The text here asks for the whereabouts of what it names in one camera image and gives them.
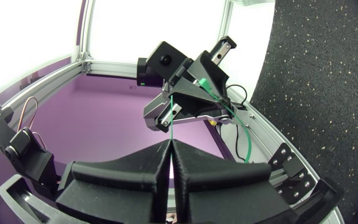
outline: black foam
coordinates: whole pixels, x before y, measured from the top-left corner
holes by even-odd
[[[349,222],[358,208],[358,1],[277,0],[251,103],[344,188]]]

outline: robotic arm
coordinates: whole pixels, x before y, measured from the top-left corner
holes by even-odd
[[[153,131],[167,132],[171,125],[199,120],[213,120],[222,124],[233,123],[235,113],[245,111],[244,106],[230,101],[226,92],[229,78],[219,63],[236,43],[225,36],[209,53],[206,50],[193,60],[166,42],[162,42],[149,58],[140,58],[137,64],[139,86],[161,86],[162,92],[144,108],[147,127]],[[205,79],[211,87],[213,98],[200,87]],[[171,112],[170,98],[173,96]]]

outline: metal bracket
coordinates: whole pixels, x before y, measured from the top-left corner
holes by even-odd
[[[316,185],[308,169],[285,143],[280,145],[268,163],[274,172],[282,169],[288,176],[287,180],[274,187],[290,205],[297,203]]]
[[[294,178],[284,181],[276,189],[288,204],[293,205],[313,189],[315,185],[316,182],[308,174],[308,170],[304,168]]]
[[[83,62],[85,60],[92,60],[93,57],[89,52],[80,52],[77,57],[77,62]]]
[[[82,63],[82,73],[89,73],[91,71],[91,62]]]

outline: camera lens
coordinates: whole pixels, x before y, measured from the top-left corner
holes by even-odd
[[[164,56],[162,56],[161,59],[160,59],[160,63],[161,63],[163,66],[168,66],[168,65],[171,64],[171,62],[172,62],[172,58],[171,58],[171,56],[169,56],[169,55],[164,55]]]

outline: black bracket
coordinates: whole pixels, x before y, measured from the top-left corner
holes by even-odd
[[[283,169],[288,176],[276,189],[290,205],[297,203],[316,185],[308,169],[285,143],[280,145],[268,163],[273,171]]]

